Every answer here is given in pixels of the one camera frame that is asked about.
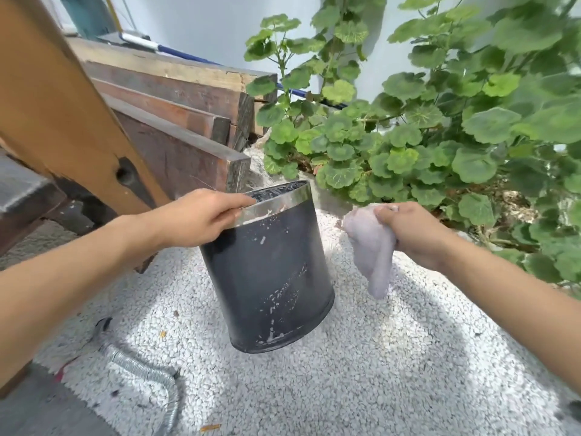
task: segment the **black trash can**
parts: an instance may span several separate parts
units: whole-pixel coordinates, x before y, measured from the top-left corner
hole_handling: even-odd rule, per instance
[[[202,245],[232,345],[284,347],[323,321],[335,300],[308,181],[247,193],[257,204]]]

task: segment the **hand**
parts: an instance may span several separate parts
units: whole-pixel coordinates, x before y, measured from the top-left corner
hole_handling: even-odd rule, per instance
[[[255,203],[245,194],[199,189],[140,217],[147,218],[161,248],[193,248],[215,240],[234,224],[241,208]]]
[[[463,241],[415,202],[387,203],[374,212],[396,234],[396,249],[427,269],[442,271],[448,248]]]

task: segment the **forearm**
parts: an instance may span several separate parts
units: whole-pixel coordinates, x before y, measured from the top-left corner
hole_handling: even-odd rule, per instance
[[[0,272],[0,385],[87,300],[158,248],[147,217],[122,216]]]
[[[581,302],[463,240],[451,242],[442,271],[499,326],[581,392]]]

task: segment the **person's left arm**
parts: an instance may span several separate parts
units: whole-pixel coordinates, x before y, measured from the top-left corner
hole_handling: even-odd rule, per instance
[[[0,386],[60,324],[121,273],[163,248],[193,247],[231,226],[242,194],[196,190],[0,272]]]

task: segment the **person's right arm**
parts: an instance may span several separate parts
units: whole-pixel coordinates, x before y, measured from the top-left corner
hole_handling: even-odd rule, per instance
[[[396,205],[398,212],[389,209]],[[492,320],[581,394],[581,302],[462,239],[417,203],[379,206],[397,248],[439,271]]]

